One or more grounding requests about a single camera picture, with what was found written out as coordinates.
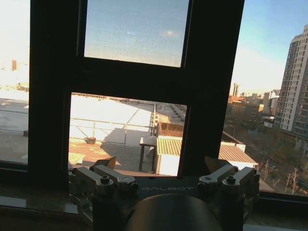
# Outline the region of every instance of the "window pane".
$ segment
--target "window pane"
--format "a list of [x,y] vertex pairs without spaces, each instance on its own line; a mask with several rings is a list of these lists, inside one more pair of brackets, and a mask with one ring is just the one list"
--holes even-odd
[[72,93],[68,167],[104,160],[125,174],[176,176],[185,115],[185,105]]
[[219,157],[260,189],[307,195],[307,1],[246,0]]
[[85,57],[180,67],[189,0],[89,0]]
[[0,160],[27,164],[30,0],[0,1]]

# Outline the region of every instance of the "black cylinder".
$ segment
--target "black cylinder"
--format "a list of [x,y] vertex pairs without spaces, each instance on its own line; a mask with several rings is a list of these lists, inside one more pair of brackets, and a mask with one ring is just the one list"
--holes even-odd
[[207,204],[195,197],[162,194],[140,201],[126,231],[221,231]]

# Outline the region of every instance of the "green corrugated roof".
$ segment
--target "green corrugated roof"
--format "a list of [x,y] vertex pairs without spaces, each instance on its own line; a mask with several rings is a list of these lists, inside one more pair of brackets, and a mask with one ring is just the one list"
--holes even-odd
[[180,155],[182,140],[173,138],[157,139],[157,154]]

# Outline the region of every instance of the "car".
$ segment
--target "car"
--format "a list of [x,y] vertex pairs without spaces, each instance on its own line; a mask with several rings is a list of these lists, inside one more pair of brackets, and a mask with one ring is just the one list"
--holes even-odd
[[269,168],[272,169],[272,170],[275,170],[277,167],[275,165],[269,164]]

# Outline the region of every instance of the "tall residential tower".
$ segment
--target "tall residential tower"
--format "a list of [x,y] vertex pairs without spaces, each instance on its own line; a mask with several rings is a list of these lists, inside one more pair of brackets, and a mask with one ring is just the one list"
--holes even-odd
[[285,65],[275,126],[308,136],[308,25],[293,37]]

